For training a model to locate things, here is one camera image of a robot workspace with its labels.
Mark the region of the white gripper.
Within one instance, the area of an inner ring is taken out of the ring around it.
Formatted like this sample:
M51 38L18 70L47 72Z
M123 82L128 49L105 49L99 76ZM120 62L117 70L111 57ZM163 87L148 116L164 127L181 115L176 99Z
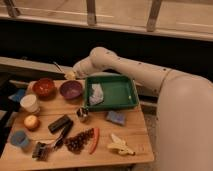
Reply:
M84 78L92 73L92 63L89 58L78 61L73 66L73 71L70 70L65 73L65 78L67 80L75 80L76 76L78 78Z

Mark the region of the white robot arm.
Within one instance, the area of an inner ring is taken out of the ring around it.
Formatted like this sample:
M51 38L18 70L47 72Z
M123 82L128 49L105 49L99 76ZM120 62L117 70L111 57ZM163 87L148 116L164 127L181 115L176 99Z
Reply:
M213 82L171 68L125 59L104 47L72 67L77 78L107 69L158 96L158 171L213 171Z

